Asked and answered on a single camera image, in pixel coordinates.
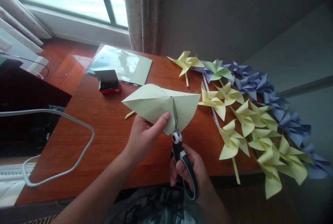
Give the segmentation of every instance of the scissors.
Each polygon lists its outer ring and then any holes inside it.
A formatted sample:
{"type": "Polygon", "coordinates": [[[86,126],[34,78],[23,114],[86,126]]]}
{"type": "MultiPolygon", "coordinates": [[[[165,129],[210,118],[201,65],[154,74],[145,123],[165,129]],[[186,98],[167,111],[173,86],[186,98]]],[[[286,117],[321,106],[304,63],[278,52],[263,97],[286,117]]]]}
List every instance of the scissors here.
{"type": "Polygon", "coordinates": [[[176,105],[174,103],[174,99],[172,98],[173,101],[173,116],[174,116],[174,122],[176,124],[176,130],[172,133],[172,149],[170,152],[170,160],[173,158],[174,156],[174,162],[175,164],[181,160],[184,162],[187,171],[191,177],[191,181],[192,181],[192,185],[193,185],[193,193],[190,189],[189,184],[187,183],[187,181],[184,180],[183,178],[183,184],[184,184],[184,189],[188,195],[188,197],[195,201],[198,199],[199,196],[199,186],[198,186],[198,182],[197,182],[197,178],[195,177],[195,173],[194,170],[192,168],[192,165],[190,163],[190,160],[188,159],[187,154],[185,153],[184,148],[182,147],[182,137],[181,137],[181,133],[179,131],[179,128],[177,128],[177,124],[178,124],[178,117],[177,117],[177,110],[176,110],[176,105]]]}

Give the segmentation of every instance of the window frame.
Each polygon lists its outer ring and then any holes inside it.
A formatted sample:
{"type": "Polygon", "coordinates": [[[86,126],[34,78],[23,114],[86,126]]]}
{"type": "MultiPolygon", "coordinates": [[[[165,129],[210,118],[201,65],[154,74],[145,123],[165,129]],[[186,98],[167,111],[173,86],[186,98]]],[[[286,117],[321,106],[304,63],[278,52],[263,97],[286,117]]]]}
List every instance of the window frame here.
{"type": "Polygon", "coordinates": [[[97,18],[93,18],[93,17],[89,17],[89,16],[77,14],[77,13],[70,12],[70,11],[67,11],[67,10],[58,9],[58,8],[55,8],[55,7],[52,7],[52,6],[48,6],[48,5],[44,5],[44,4],[41,4],[41,3],[32,2],[32,1],[29,1],[29,0],[19,0],[19,1],[21,3],[25,3],[25,4],[29,4],[29,5],[41,7],[41,8],[44,8],[44,9],[52,10],[52,11],[55,11],[55,12],[60,12],[60,13],[67,14],[67,15],[70,15],[70,16],[75,16],[75,17],[79,17],[79,18],[82,18],[82,19],[87,19],[87,20],[90,20],[90,21],[93,21],[93,22],[97,22],[97,23],[101,23],[101,24],[106,24],[106,25],[111,25],[113,27],[117,27],[117,28],[128,30],[128,27],[123,26],[123,25],[119,25],[119,24],[116,23],[116,18],[114,16],[114,12],[113,12],[113,8],[112,8],[111,0],[103,0],[105,8],[106,8],[106,11],[107,11],[108,16],[109,16],[110,22],[106,22],[106,21],[103,21],[103,20],[100,20],[100,19],[97,19],[97,18]]]}

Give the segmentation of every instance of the clothing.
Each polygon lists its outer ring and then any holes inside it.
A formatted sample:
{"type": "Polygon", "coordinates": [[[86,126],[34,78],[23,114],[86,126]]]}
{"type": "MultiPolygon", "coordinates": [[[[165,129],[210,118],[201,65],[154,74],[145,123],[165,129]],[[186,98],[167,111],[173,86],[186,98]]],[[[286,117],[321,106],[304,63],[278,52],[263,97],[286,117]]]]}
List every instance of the clothing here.
{"type": "Polygon", "coordinates": [[[150,186],[113,205],[104,224],[113,223],[195,224],[204,223],[204,216],[183,188],[150,186]]]}

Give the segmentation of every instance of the scissor blade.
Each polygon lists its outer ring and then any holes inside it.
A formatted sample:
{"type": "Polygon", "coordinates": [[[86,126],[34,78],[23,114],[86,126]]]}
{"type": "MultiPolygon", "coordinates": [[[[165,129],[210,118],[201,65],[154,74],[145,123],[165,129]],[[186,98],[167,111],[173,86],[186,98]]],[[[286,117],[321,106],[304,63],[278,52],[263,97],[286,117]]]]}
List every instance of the scissor blade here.
{"type": "Polygon", "coordinates": [[[178,124],[178,116],[177,116],[177,109],[176,109],[176,104],[174,103],[174,99],[172,98],[173,101],[173,117],[174,117],[174,123],[176,124],[176,131],[178,132],[177,124],[178,124]]]}

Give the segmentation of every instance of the hand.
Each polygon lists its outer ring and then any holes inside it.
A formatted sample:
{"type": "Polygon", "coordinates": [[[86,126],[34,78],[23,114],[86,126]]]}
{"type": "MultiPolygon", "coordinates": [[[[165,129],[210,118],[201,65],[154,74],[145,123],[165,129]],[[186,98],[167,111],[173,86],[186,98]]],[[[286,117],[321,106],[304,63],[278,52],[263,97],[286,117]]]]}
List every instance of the hand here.
{"type": "Polygon", "coordinates": [[[139,115],[135,117],[124,151],[134,159],[136,164],[139,164],[153,148],[163,129],[167,126],[170,117],[170,113],[166,112],[154,125],[139,115]]]}
{"type": "MultiPolygon", "coordinates": [[[[192,164],[195,176],[198,181],[198,186],[199,186],[199,197],[197,200],[198,204],[206,209],[209,209],[212,204],[220,204],[221,201],[215,192],[215,189],[209,178],[204,161],[202,160],[201,156],[186,144],[183,144],[183,148],[188,156],[188,159],[192,164]]],[[[178,174],[187,181],[191,191],[193,192],[192,181],[185,167],[185,164],[181,160],[179,160],[175,165],[173,157],[172,160],[170,161],[171,186],[174,186],[176,184],[178,174]]]]}

